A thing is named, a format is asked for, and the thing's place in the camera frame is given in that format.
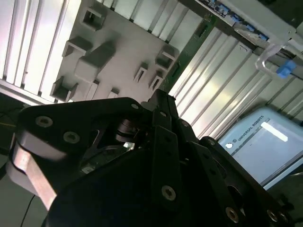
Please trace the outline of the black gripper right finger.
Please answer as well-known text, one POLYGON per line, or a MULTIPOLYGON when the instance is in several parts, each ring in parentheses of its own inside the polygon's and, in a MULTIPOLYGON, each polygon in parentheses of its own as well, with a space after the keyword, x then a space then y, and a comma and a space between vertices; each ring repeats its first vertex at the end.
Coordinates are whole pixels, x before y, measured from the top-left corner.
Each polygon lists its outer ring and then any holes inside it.
POLYGON ((172 128, 188 160, 185 180, 194 217, 202 223, 292 223, 287 211, 209 136, 198 140, 170 98, 172 128))

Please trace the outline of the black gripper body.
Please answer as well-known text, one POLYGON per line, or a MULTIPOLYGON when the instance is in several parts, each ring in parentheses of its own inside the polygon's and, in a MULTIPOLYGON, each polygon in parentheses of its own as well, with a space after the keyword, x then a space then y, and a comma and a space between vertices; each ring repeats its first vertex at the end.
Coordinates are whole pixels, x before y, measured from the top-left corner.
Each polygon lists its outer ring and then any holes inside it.
POLYGON ((135 150, 65 188, 45 218, 47 227, 292 227, 292 223, 202 223, 194 217, 185 167, 161 171, 152 186, 152 162, 135 150))

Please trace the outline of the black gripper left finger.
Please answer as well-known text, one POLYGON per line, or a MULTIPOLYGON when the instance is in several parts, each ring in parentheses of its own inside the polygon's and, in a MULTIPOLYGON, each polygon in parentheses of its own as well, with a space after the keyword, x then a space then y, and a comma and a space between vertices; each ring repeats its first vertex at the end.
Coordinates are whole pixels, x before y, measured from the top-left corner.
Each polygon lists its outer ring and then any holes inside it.
POLYGON ((152 186, 161 171, 179 171, 175 100, 156 90, 147 102, 120 97, 21 111, 9 152, 9 177, 38 196, 47 210, 59 193, 100 167, 97 156, 134 144, 152 160, 152 186))

